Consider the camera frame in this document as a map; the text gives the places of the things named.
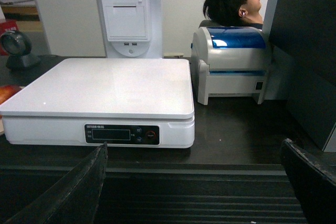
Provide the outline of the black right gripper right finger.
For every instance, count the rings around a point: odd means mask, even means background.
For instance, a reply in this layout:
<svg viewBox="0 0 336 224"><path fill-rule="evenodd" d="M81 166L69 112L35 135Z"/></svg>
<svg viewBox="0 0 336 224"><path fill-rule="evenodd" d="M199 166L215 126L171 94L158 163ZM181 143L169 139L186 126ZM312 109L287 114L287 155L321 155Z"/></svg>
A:
<svg viewBox="0 0 336 224"><path fill-rule="evenodd" d="M288 138L280 159L307 222L335 223L335 169Z"/></svg>

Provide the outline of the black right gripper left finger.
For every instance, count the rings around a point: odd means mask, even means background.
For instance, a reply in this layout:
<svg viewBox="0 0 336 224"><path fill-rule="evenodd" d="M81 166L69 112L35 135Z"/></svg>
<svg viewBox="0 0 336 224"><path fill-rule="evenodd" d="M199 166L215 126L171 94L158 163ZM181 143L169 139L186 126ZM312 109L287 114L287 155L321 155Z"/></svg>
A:
<svg viewBox="0 0 336 224"><path fill-rule="evenodd" d="M107 143L6 223L94 223L106 177Z"/></svg>

